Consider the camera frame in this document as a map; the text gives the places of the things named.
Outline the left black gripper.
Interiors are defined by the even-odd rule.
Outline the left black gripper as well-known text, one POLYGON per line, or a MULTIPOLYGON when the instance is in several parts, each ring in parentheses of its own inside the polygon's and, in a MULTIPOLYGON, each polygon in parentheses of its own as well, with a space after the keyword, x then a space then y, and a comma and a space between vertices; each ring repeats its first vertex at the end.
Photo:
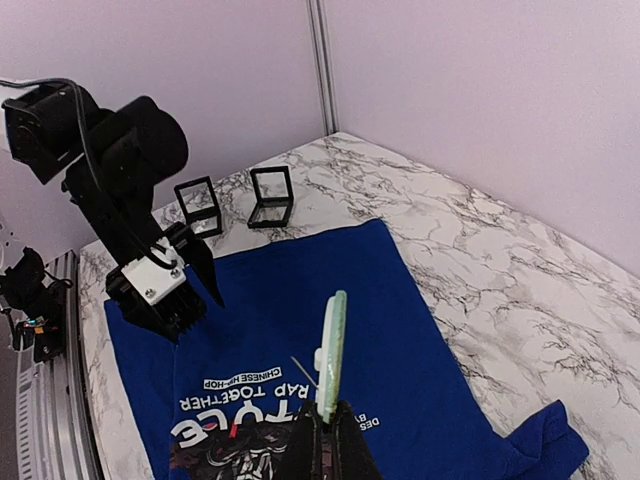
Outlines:
POLYGON ((213 254, 189 225, 174 223, 147 250, 120 268, 125 280, 185 280, 184 270, 192 267, 215 303, 225 307, 213 254))

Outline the round green-rimmed brooch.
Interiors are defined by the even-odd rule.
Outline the round green-rimmed brooch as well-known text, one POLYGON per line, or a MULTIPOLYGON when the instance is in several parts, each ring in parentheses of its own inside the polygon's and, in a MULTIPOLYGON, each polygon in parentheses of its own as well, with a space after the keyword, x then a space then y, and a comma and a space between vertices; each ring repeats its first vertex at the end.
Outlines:
POLYGON ((339 402, 347 315, 347 293, 338 290, 326 303, 322 339, 314 352, 314 380, 294 356, 291 360, 315 388, 315 404, 325 425, 333 422, 339 402))

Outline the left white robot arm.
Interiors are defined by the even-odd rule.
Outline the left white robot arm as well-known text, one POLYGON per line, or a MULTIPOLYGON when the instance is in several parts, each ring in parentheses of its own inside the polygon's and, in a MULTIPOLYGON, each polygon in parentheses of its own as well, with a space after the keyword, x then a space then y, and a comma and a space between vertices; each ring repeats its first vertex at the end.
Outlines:
POLYGON ((189 147, 178 122, 150 97, 116 111, 101 108, 66 78, 10 83, 1 104, 11 157, 42 184, 64 176, 68 193, 115 260, 106 292, 121 308, 197 306, 191 268, 224 303, 211 250, 190 226, 162 228, 151 213, 154 188, 180 172, 189 147))

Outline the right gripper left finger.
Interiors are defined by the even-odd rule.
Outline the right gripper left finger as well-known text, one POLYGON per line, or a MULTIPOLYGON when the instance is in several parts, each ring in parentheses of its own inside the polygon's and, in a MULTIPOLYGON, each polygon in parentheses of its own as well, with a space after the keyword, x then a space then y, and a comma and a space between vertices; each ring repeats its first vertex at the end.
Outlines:
POLYGON ((323 422, 316 404, 307 401, 294 422, 286 450, 277 467, 277 478, 283 480, 316 480, 322 478, 323 422))

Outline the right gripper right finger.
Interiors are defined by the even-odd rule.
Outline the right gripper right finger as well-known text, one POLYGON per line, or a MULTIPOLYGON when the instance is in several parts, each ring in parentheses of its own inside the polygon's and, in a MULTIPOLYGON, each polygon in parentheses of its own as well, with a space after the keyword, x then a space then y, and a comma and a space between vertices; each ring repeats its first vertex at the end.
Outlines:
POLYGON ((383 478, 355 419, 351 405, 339 401, 332 423, 334 479, 381 480, 383 478))

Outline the black display box with brooch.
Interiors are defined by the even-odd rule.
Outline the black display box with brooch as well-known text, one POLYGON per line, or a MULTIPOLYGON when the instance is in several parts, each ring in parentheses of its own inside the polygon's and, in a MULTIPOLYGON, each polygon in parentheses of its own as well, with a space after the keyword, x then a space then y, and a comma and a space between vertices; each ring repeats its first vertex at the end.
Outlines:
POLYGON ((222 212, 209 176, 177 184, 174 193, 187 225, 198 238, 222 233, 222 212))

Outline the blue panda t-shirt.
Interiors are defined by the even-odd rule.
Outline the blue panda t-shirt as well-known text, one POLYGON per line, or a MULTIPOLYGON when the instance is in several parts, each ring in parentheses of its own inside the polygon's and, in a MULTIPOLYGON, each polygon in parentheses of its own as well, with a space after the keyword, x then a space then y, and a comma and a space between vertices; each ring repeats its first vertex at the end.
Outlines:
POLYGON ((566 479, 588 457, 558 401, 493 430, 379 219, 217 275, 174 342, 104 305, 156 479, 566 479))

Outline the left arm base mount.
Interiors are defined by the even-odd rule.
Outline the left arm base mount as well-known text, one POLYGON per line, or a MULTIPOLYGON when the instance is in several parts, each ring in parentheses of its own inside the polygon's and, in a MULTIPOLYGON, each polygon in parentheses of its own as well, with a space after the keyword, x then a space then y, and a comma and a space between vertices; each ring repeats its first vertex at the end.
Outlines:
POLYGON ((41 256, 24 247, 22 257, 1 274, 1 312, 7 318, 12 347, 33 347, 33 361, 44 363, 65 348, 67 292, 73 282, 45 270, 41 256))

